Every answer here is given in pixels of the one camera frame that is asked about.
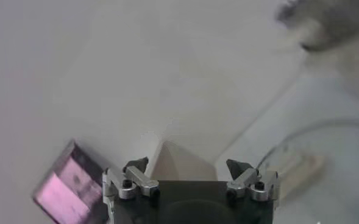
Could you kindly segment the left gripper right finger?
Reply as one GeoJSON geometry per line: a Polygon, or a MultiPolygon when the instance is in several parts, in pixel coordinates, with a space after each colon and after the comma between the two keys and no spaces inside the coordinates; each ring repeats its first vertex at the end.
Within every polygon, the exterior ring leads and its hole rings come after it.
{"type": "Polygon", "coordinates": [[[249,163],[228,159],[226,165],[232,177],[227,182],[226,196],[230,203],[249,195],[254,201],[277,203],[280,193],[279,175],[276,171],[261,173],[249,163]]]}

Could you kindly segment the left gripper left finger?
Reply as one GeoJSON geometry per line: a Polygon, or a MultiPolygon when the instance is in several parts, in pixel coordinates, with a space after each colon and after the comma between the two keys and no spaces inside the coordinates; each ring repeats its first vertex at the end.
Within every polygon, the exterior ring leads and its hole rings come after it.
{"type": "Polygon", "coordinates": [[[152,180],[144,173],[149,163],[148,157],[129,161],[121,170],[109,167],[102,173],[102,201],[108,212],[115,212],[115,197],[122,200],[134,199],[137,192],[150,199],[160,195],[157,180],[152,180]]]}

